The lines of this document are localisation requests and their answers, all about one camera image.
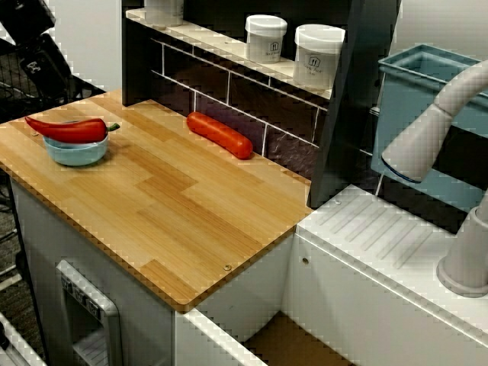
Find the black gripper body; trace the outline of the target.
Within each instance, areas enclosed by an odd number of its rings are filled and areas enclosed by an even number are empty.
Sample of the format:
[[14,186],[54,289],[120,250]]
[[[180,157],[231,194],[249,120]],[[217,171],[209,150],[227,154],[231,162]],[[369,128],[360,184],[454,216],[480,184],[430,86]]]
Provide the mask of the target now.
[[1,0],[1,24],[16,45],[33,40],[55,23],[45,1]]

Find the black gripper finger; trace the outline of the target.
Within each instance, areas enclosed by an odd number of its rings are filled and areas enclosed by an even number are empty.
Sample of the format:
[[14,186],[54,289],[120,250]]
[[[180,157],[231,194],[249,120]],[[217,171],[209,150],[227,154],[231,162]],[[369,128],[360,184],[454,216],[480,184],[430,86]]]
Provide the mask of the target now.
[[49,34],[23,45],[19,50],[20,66],[36,85],[43,98],[68,101],[71,70],[59,47]]

